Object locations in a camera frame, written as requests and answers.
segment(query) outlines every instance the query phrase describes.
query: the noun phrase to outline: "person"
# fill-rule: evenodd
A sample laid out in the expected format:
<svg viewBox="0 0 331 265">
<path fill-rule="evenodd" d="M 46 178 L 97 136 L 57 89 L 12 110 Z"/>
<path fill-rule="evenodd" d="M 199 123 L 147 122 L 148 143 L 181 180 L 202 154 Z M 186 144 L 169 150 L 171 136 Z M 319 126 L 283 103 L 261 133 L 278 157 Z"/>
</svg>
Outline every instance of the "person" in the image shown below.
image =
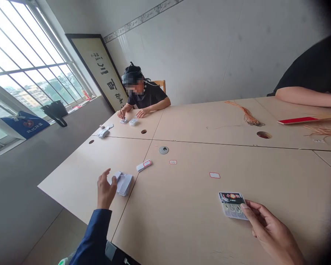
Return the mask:
<svg viewBox="0 0 331 265">
<path fill-rule="evenodd" d="M 118 117 L 123 119 L 125 113 L 129 112 L 134 105 L 140 109 L 136 114 L 137 118 L 143 118 L 151 111 L 170 106 L 170 99 L 164 91 L 156 83 L 145 78 L 139 66 L 130 63 L 131 65 L 125 69 L 121 77 L 122 83 L 129 91 L 129 98 L 126 105 L 117 112 Z"/>
<path fill-rule="evenodd" d="M 97 209 L 92 213 L 85 236 L 72 257 L 70 265 L 110 264 L 109 259 L 105 256 L 105 248 L 111 218 L 109 207 L 117 191 L 117 178 L 113 176 L 110 185 L 107 180 L 109 172 L 110 169 L 107 169 L 99 176 Z"/>
<path fill-rule="evenodd" d="M 92 213 L 85 236 L 70 261 L 70 265 L 108 264 L 105 256 L 107 232 L 111 218 L 109 207 L 117 190 L 117 179 L 112 177 L 110 185 L 107 169 L 99 176 L 97 186 L 97 209 Z M 252 224 L 252 234 L 277 265 L 301 265 L 304 258 L 290 230 L 265 206 L 246 200 L 241 204 L 245 216 Z"/>
<path fill-rule="evenodd" d="M 259 240 L 275 264 L 305 264 L 303 254 L 288 227 L 265 206 L 245 201 L 246 204 L 241 204 L 241 208 L 252 225 L 253 236 Z"/>
<path fill-rule="evenodd" d="M 331 107 L 331 36 L 300 55 L 267 96 L 295 104 Z"/>
</svg>

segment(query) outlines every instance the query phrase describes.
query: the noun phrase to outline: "floor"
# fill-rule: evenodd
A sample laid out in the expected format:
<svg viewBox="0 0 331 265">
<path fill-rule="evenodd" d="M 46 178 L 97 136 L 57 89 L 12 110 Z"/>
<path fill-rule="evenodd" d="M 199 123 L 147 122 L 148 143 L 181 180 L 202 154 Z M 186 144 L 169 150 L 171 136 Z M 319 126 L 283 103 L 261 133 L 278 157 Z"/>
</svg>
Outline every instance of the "floor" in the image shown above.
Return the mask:
<svg viewBox="0 0 331 265">
<path fill-rule="evenodd" d="M 80 244 L 87 225 L 63 209 L 22 265 L 57 265 Z"/>
</svg>

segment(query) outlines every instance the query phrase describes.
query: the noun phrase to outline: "metal grommet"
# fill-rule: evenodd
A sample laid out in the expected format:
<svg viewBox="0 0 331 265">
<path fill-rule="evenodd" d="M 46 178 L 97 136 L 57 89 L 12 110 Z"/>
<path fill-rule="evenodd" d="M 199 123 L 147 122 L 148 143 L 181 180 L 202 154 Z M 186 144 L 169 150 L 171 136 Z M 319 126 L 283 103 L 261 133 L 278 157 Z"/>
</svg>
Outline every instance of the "metal grommet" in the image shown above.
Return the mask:
<svg viewBox="0 0 331 265">
<path fill-rule="evenodd" d="M 168 153 L 169 149 L 166 146 L 162 146 L 159 148 L 159 153 L 162 155 L 165 155 L 166 153 Z"/>
</svg>

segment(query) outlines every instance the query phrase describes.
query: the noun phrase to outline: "hand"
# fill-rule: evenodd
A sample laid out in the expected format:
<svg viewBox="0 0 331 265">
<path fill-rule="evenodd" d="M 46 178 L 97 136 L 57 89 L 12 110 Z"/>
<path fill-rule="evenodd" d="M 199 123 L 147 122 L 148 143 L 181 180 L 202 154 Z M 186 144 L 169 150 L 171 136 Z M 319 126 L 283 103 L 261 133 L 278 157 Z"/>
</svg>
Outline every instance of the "hand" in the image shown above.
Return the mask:
<svg viewBox="0 0 331 265">
<path fill-rule="evenodd" d="M 109 209 L 111 202 L 114 199 L 115 193 L 117 192 L 117 178 L 113 176 L 112 184 L 110 185 L 107 180 L 107 175 L 110 169 L 107 169 L 99 176 L 98 185 L 98 199 L 97 209 Z"/>
<path fill-rule="evenodd" d="M 125 113 L 126 113 L 126 111 L 121 109 L 121 110 L 118 110 L 117 115 L 120 119 L 124 119 Z"/>
<path fill-rule="evenodd" d="M 140 110 L 137 114 L 136 114 L 136 117 L 137 118 L 143 118 L 145 117 L 148 113 L 150 113 L 151 110 L 149 108 L 144 108 L 142 110 Z"/>
<path fill-rule="evenodd" d="M 248 200 L 246 203 L 241 204 L 241 208 L 253 226 L 253 236 L 274 262 L 277 265 L 304 264 L 303 255 L 288 227 L 265 206 Z"/>
</svg>

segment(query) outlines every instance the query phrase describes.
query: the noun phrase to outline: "black t-shirt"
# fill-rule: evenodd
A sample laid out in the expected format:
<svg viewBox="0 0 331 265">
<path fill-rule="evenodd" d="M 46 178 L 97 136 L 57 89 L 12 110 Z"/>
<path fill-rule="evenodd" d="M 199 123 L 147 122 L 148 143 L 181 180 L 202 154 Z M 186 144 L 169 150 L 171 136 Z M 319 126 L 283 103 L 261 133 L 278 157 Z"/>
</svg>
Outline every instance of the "black t-shirt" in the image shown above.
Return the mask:
<svg viewBox="0 0 331 265">
<path fill-rule="evenodd" d="M 300 55 L 284 73 L 273 93 L 280 88 L 301 86 L 331 93 L 331 36 L 314 44 Z"/>
<path fill-rule="evenodd" d="M 128 99 L 128 104 L 135 105 L 139 109 L 144 109 L 151 105 L 157 104 L 167 97 L 164 91 L 154 82 L 152 85 L 145 83 L 145 91 L 142 95 L 131 92 Z"/>
</svg>

